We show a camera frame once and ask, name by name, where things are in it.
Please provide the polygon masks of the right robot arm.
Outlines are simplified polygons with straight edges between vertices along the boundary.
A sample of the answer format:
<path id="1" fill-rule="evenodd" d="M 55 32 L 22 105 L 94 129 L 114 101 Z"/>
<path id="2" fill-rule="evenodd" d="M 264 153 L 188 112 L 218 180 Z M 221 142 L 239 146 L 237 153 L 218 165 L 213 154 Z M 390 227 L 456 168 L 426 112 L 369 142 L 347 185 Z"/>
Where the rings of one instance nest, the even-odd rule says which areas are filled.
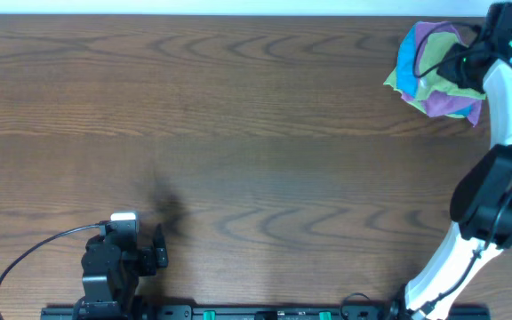
<path id="1" fill-rule="evenodd" d="M 440 69 L 485 93 L 491 148 L 454 190 L 445 239 L 397 294 L 388 312 L 394 319 L 447 318 L 477 272 L 512 246 L 512 36 L 459 46 Z"/>

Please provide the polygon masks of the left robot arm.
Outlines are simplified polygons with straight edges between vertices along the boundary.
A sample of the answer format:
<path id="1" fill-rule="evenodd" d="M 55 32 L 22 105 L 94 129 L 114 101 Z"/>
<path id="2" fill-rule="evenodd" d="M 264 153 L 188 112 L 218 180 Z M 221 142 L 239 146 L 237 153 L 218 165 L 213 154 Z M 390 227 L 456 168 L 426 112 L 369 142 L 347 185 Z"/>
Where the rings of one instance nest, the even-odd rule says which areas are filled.
<path id="1" fill-rule="evenodd" d="M 139 247 L 135 220 L 104 221 L 88 240 L 81 259 L 84 296 L 73 307 L 76 319 L 153 319 L 155 312 L 136 294 L 140 279 L 168 266 L 163 228 L 158 224 L 152 244 Z"/>

